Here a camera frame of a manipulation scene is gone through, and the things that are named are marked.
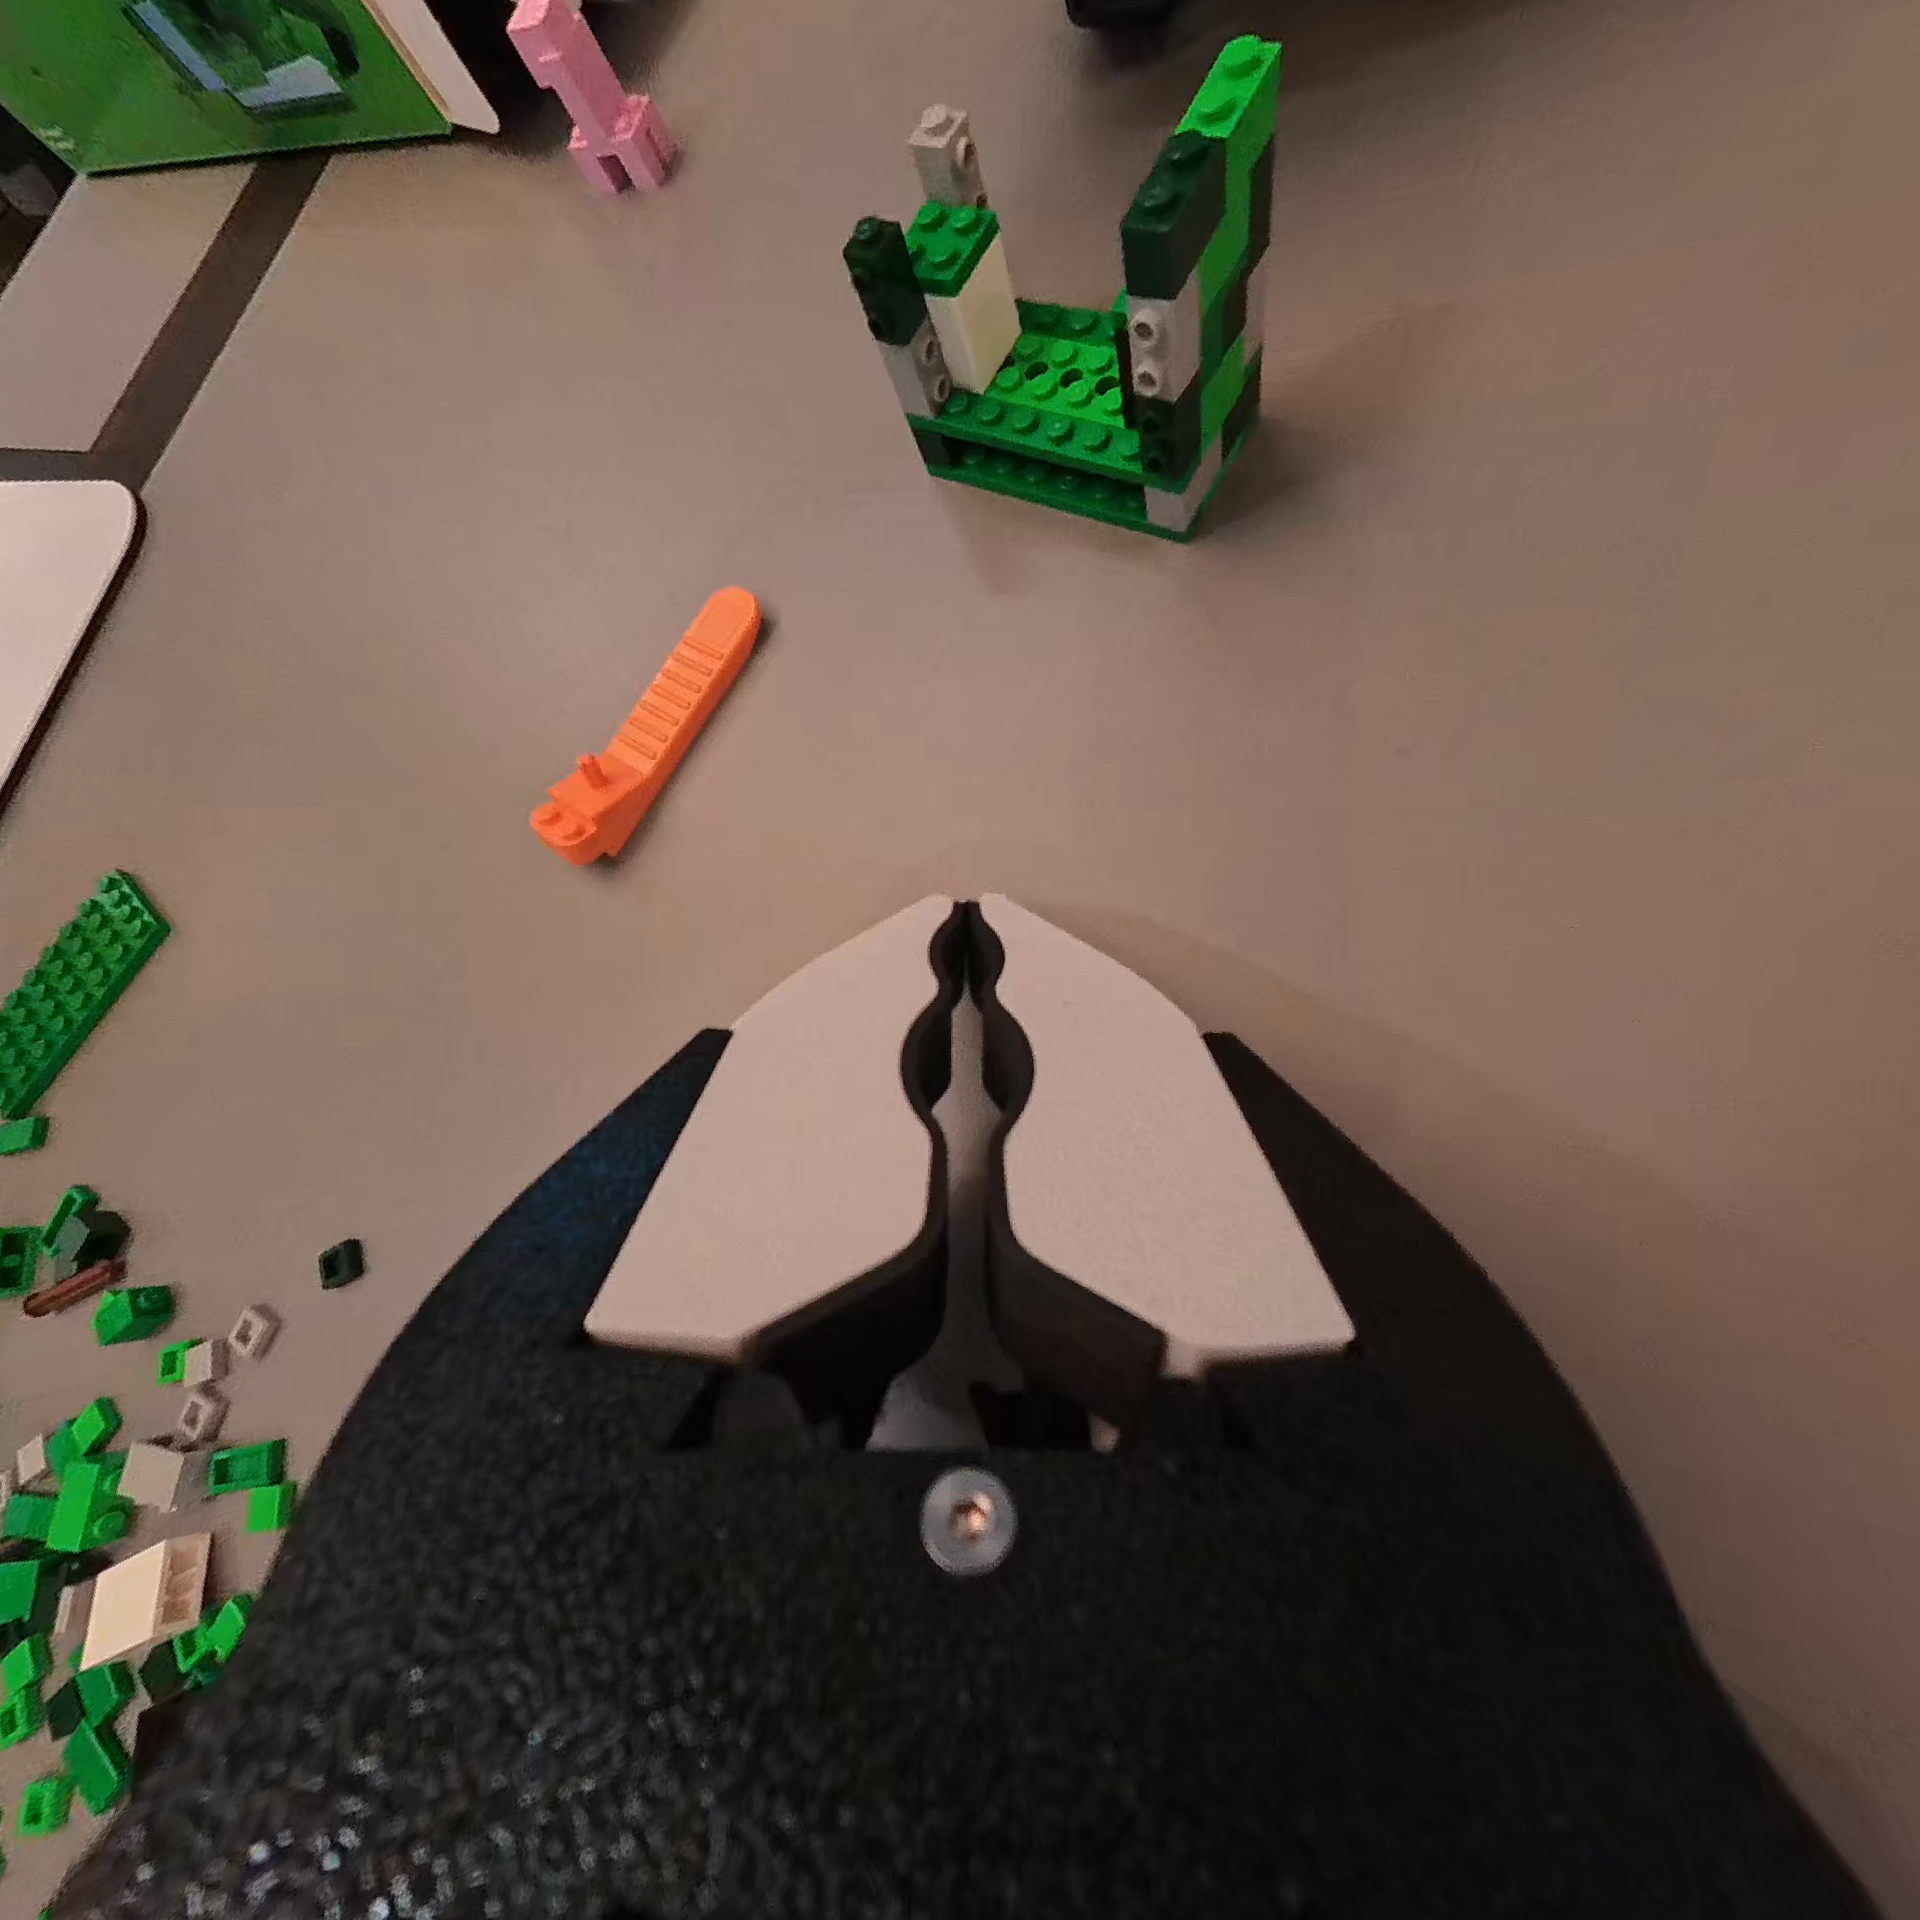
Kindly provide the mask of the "green lego set box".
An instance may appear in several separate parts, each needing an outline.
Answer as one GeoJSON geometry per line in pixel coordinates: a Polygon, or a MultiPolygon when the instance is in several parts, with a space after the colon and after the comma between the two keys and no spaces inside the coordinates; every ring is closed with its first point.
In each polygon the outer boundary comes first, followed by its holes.
{"type": "Polygon", "coordinates": [[[495,134],[512,5],[4,1],[3,99],[72,174],[495,134]]]}

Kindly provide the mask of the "pink lego pig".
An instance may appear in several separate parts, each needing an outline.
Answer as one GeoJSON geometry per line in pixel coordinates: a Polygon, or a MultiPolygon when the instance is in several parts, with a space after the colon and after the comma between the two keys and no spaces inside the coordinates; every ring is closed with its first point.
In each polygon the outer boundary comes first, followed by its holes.
{"type": "Polygon", "coordinates": [[[564,103],[567,153],[593,190],[649,196],[670,179],[677,145],[653,99],[625,88],[579,7],[517,1],[507,34],[535,86],[564,103]]]}

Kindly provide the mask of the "orange brick separator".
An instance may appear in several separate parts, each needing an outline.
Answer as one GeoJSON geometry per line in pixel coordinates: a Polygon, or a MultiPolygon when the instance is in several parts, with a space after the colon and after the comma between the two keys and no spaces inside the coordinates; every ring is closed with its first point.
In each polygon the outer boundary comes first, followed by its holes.
{"type": "Polygon", "coordinates": [[[578,756],[534,808],[529,825],[550,851],[588,866],[625,849],[739,677],[759,623],[759,600],[744,588],[719,588],[702,604],[608,746],[578,756]]]}

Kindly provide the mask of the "pile of small lego pieces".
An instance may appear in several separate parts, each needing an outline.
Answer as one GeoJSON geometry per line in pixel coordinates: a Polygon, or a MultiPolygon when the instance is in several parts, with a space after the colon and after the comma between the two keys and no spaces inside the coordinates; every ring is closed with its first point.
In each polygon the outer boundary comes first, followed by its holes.
{"type": "Polygon", "coordinates": [[[301,1493],[245,1409],[284,1310],[134,1254],[91,1184],[4,1205],[4,1851],[75,1840],[178,1741],[301,1493]]]}

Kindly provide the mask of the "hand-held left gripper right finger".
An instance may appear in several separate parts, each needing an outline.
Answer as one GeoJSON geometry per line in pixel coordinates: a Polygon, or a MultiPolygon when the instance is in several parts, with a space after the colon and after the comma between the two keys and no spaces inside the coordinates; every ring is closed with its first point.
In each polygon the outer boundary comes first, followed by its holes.
{"type": "Polygon", "coordinates": [[[1014,898],[976,907],[1006,1349],[1042,1379],[1200,1379],[1348,1346],[1355,1319],[1198,1024],[1014,898]]]}

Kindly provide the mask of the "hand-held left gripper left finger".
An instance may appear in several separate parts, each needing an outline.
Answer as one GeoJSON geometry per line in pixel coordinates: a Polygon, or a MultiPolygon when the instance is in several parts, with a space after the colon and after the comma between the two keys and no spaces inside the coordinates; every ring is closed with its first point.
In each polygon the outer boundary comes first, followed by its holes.
{"type": "Polygon", "coordinates": [[[775,1374],[899,1374],[946,1311],[947,1087],[965,912],[933,894],[730,1029],[582,1330],[775,1374]]]}

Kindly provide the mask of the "green and grey lego build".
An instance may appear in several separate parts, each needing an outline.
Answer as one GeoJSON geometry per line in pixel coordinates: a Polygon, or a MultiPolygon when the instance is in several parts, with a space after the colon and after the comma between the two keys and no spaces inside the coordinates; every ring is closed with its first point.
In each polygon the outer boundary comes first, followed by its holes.
{"type": "Polygon", "coordinates": [[[936,476],[1193,538],[1260,407],[1281,75],[1279,38],[1222,45],[1123,211],[1106,305],[1018,299],[968,113],[920,113],[920,206],[854,223],[841,260],[936,476]]]}

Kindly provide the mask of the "green lego plate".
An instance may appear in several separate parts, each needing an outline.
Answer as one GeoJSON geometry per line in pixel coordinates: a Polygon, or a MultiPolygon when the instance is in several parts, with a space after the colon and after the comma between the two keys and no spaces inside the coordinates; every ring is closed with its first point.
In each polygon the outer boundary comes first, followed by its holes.
{"type": "Polygon", "coordinates": [[[142,883],[107,872],[3,1005],[3,1117],[28,1117],[172,934],[142,883]]]}

